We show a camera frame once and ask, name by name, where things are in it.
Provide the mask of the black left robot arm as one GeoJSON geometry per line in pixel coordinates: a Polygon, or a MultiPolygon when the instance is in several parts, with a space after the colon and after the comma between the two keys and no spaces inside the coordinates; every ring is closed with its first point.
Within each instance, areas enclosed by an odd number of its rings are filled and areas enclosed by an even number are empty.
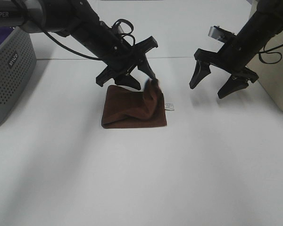
{"type": "Polygon", "coordinates": [[[44,33],[73,54],[104,62],[106,68],[96,77],[99,86],[113,79],[116,85],[140,90],[140,83],[131,71],[138,68],[152,80],[156,78],[146,53],[158,47],[158,43],[150,36],[130,44],[125,38],[133,35],[123,31],[122,23],[134,29],[131,22],[122,18],[111,27],[107,26],[86,0],[0,0],[0,27],[19,27],[27,33],[44,33]],[[61,44],[51,36],[52,32],[61,37],[73,37],[94,56],[61,44]]]}

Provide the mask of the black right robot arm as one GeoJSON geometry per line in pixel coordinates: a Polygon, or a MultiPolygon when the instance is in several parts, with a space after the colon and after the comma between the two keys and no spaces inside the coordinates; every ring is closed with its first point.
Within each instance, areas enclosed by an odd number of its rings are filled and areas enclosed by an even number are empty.
{"type": "Polygon", "coordinates": [[[271,38],[283,31],[283,0],[260,0],[255,13],[243,28],[234,34],[219,26],[212,26],[208,36],[223,43],[218,52],[197,49],[195,71],[189,83],[194,89],[202,79],[211,73],[210,66],[230,73],[230,78],[218,91],[220,99],[256,82],[258,75],[246,65],[255,55],[272,53],[264,47],[271,38]]]}

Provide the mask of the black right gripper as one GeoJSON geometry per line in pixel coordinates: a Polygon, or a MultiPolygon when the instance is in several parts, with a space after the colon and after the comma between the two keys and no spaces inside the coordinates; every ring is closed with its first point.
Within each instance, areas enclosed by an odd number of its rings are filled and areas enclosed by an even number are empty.
{"type": "Polygon", "coordinates": [[[206,51],[199,48],[195,52],[194,58],[196,60],[196,66],[189,83],[191,89],[194,89],[202,79],[211,73],[209,68],[211,65],[234,75],[232,75],[218,91],[217,94],[220,99],[238,90],[247,88],[249,86],[248,80],[254,83],[258,79],[258,75],[254,71],[245,66],[239,66],[238,69],[235,69],[228,60],[222,58],[220,54],[216,52],[206,51]]]}

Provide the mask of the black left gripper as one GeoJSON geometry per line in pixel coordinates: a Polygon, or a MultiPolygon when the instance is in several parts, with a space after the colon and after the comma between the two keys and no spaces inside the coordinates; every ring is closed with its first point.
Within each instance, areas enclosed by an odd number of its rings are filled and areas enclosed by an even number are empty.
{"type": "Polygon", "coordinates": [[[116,85],[127,86],[136,90],[141,90],[140,83],[130,73],[134,68],[138,68],[139,71],[145,73],[149,78],[156,80],[156,75],[149,65],[149,62],[146,58],[146,53],[157,47],[158,43],[152,36],[137,43],[134,46],[133,53],[121,60],[124,65],[121,66],[120,69],[108,65],[96,77],[96,83],[102,87],[105,82],[113,79],[116,85]]]}

